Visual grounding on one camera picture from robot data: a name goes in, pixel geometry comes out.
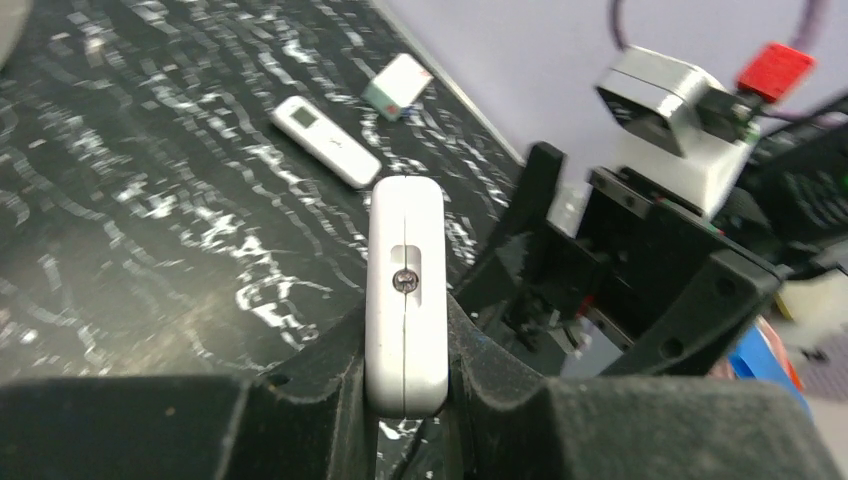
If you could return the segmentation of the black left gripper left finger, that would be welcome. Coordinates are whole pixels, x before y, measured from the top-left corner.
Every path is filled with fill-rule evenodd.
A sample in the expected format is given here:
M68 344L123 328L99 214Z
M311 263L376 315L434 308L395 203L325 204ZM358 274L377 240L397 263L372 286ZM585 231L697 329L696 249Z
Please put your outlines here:
M56 377L1 389L5 479L370 479L364 310L255 379Z

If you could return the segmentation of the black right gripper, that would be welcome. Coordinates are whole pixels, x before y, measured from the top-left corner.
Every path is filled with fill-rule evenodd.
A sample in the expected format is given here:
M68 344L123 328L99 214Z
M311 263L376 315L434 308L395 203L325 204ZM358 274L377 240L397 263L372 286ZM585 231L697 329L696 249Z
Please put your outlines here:
M564 329L594 295L595 307L631 338L604 376L706 375L769 303L782 272L731 250L710 254L724 232L628 168L591 172L572 239L547 219L566 162L547 142L531 147L457 302L509 353L557 375Z

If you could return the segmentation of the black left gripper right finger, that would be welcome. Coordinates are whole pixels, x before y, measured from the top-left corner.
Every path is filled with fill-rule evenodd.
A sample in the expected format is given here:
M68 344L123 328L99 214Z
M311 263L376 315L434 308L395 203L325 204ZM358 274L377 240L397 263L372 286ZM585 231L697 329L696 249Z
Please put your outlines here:
M451 457L470 479L837 479L783 389L691 377L547 377L449 300Z

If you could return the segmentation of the white remote control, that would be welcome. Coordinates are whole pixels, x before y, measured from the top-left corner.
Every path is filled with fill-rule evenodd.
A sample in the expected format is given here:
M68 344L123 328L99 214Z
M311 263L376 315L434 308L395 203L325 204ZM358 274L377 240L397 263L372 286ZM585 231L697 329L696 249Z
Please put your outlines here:
M438 412L449 384L446 239L440 186L392 176L372 191L365 391L381 417Z

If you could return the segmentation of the small grey remote control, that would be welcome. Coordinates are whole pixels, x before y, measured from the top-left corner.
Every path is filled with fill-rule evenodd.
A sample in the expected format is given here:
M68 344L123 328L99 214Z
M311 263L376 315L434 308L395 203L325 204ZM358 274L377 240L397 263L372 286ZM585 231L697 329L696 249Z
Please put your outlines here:
M290 96L271 113L273 124L349 186L369 186L382 163L302 96Z

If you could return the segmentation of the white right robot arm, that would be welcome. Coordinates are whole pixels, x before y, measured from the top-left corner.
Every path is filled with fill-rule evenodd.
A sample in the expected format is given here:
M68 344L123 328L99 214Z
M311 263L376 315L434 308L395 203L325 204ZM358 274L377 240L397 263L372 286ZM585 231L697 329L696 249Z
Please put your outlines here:
M566 157L540 142L457 301L527 346L552 312L590 308L622 350L607 374L703 375L784 281L846 255L847 129L819 123L846 109L838 97L761 139L713 220L632 168L596 168L575 235L548 222Z

